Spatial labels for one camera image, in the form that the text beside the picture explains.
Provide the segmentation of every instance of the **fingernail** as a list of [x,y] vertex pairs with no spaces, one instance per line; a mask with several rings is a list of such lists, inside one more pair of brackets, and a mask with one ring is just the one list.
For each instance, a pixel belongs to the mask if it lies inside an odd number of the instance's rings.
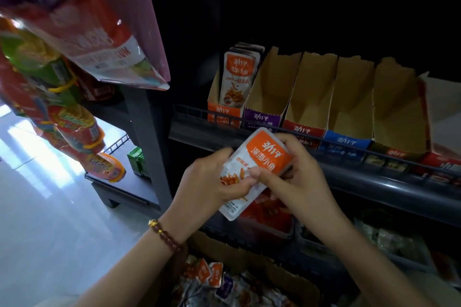
[[257,167],[252,167],[251,169],[249,169],[249,171],[250,171],[250,176],[252,178],[258,179],[259,176],[261,175],[261,170],[259,170]]

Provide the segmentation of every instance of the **hand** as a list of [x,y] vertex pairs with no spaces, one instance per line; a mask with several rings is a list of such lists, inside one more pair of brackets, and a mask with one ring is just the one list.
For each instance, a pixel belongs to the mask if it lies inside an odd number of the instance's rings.
[[291,212],[326,245],[349,223],[331,194],[317,161],[291,134],[276,134],[293,156],[293,169],[282,180],[268,169],[255,167],[250,176],[275,193]]
[[246,196],[256,180],[246,177],[236,184],[223,185],[219,174],[233,153],[223,148],[190,165],[168,210],[159,219],[163,229],[183,243],[227,201]]

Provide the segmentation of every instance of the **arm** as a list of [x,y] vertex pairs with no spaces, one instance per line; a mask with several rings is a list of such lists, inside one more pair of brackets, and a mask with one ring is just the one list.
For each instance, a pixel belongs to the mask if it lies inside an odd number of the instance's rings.
[[373,307],[435,307],[388,258],[349,221],[330,192],[316,160],[293,136],[278,134],[293,158],[293,170],[282,180],[266,169],[250,175],[271,189],[348,269]]
[[[232,148],[219,150],[196,160],[184,172],[171,206],[158,220],[179,243],[184,243],[226,201],[245,196],[256,182],[247,177],[230,186],[221,184],[219,174],[231,153]],[[106,275],[84,292],[74,307],[136,306],[172,255],[160,236],[148,230]]]

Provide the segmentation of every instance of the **white tile floor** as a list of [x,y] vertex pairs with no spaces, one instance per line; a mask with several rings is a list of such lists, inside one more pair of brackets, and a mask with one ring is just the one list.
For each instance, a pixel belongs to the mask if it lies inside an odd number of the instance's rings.
[[[109,146],[124,132],[98,121]],[[79,163],[0,106],[0,306],[81,294],[146,230],[148,218],[107,208]]]

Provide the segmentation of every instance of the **beaded bracelet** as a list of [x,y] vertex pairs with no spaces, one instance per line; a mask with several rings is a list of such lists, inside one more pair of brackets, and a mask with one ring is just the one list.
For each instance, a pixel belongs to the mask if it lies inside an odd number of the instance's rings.
[[168,247],[174,251],[174,252],[179,252],[181,251],[181,245],[174,240],[167,231],[162,229],[162,226],[156,219],[152,219],[149,221],[149,226],[153,229],[155,233],[157,233],[160,238],[168,245]]

